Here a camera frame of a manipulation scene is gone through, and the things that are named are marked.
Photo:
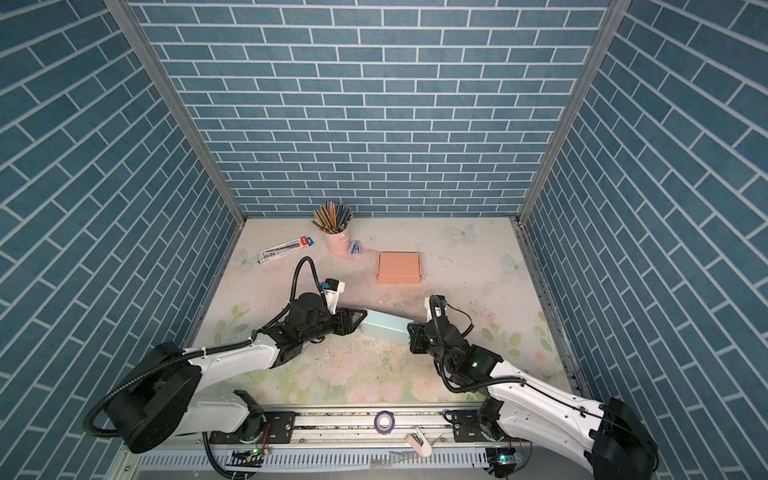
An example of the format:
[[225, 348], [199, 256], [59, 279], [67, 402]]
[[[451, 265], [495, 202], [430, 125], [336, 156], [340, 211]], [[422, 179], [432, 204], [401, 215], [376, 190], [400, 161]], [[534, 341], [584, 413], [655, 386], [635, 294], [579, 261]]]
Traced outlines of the light blue paper box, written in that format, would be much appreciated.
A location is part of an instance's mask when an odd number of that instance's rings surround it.
[[369, 337], [396, 345], [408, 346], [410, 344], [408, 326], [412, 323], [413, 320], [407, 318], [368, 310], [359, 328]]

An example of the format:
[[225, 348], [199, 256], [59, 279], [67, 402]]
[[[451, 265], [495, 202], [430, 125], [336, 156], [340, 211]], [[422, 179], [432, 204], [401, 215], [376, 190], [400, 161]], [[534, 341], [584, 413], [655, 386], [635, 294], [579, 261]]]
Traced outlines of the orange paper box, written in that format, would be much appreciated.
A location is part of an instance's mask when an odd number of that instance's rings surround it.
[[381, 284], [411, 285], [422, 280], [421, 254], [418, 252], [380, 252], [377, 281]]

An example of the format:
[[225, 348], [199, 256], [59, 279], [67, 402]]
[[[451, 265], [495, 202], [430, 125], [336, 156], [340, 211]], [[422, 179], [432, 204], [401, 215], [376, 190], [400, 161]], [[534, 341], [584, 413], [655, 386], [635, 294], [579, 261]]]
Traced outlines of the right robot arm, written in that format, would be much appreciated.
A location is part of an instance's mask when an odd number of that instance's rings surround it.
[[635, 411], [612, 397], [602, 403], [555, 388], [502, 356], [470, 344], [444, 316], [407, 326], [409, 349], [433, 358], [452, 393], [480, 393], [486, 436], [529, 440], [577, 463], [596, 479], [649, 479], [659, 448]]

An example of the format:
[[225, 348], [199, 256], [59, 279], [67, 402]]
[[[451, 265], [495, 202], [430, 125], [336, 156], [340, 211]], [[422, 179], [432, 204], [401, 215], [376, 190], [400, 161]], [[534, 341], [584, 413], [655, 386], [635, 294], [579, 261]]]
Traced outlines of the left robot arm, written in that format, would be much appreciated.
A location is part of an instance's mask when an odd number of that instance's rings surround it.
[[221, 432], [242, 443], [258, 441], [266, 429], [263, 407], [245, 390], [215, 395], [211, 387], [282, 366], [307, 343], [350, 335], [367, 315], [363, 309], [330, 308], [325, 295], [305, 293], [246, 340], [194, 349], [163, 343], [97, 402], [84, 428], [93, 436], [121, 438], [133, 453], [195, 433]]

